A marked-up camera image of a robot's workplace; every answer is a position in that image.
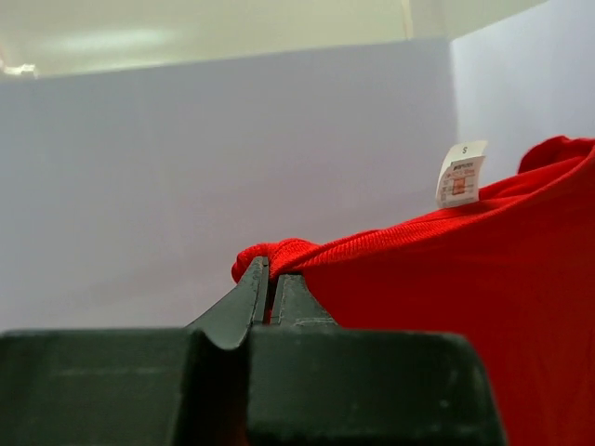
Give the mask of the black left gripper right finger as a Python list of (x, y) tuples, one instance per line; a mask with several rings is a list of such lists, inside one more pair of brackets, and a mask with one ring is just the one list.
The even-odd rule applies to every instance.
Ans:
[(312, 295), (302, 275), (284, 274), (278, 278), (271, 310), (271, 325), (337, 326), (337, 322)]

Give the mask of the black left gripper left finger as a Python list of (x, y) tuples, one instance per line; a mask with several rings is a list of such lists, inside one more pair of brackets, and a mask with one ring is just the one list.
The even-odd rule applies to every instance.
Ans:
[(269, 289), (269, 259), (255, 257), (240, 281), (187, 328), (219, 349), (241, 346), (254, 321), (262, 323)]

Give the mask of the red t-shirt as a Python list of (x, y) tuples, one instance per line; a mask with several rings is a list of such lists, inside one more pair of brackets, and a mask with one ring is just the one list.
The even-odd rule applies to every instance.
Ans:
[(451, 332), (476, 348), (513, 445), (594, 441), (594, 142), (550, 138), (479, 200), (326, 244), (241, 252), (304, 275), (348, 328)]

